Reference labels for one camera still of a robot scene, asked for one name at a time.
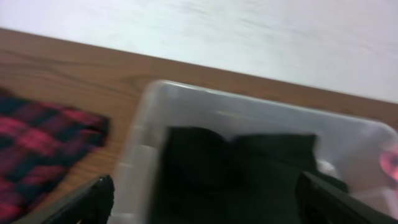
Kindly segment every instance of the black fabric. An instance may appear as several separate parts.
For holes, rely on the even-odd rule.
[[[317,171],[315,141],[258,134],[228,143],[207,129],[171,128],[149,223],[300,223],[294,193],[303,171],[347,191]]]

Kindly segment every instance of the brown wood grain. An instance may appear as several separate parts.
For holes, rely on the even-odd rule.
[[[44,205],[98,174],[114,172],[139,98],[158,79],[378,119],[398,128],[393,103],[0,29],[0,86],[112,120],[107,146],[79,162]]]

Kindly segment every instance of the clear plastic bin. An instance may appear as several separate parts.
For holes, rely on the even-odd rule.
[[[208,128],[226,139],[255,133],[315,133],[318,168],[345,181],[359,200],[398,218],[396,195],[388,191],[392,183],[379,165],[380,153],[398,143],[397,133],[388,125],[157,81],[144,94],[119,163],[115,205],[109,223],[145,223],[158,158],[169,126]]]

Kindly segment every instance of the white wall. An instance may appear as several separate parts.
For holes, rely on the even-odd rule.
[[[396,103],[397,23],[396,0],[0,0],[0,27]]]

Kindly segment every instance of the plaid shirt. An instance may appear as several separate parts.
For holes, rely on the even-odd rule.
[[[88,152],[106,118],[53,103],[0,96],[0,224],[32,209]]]

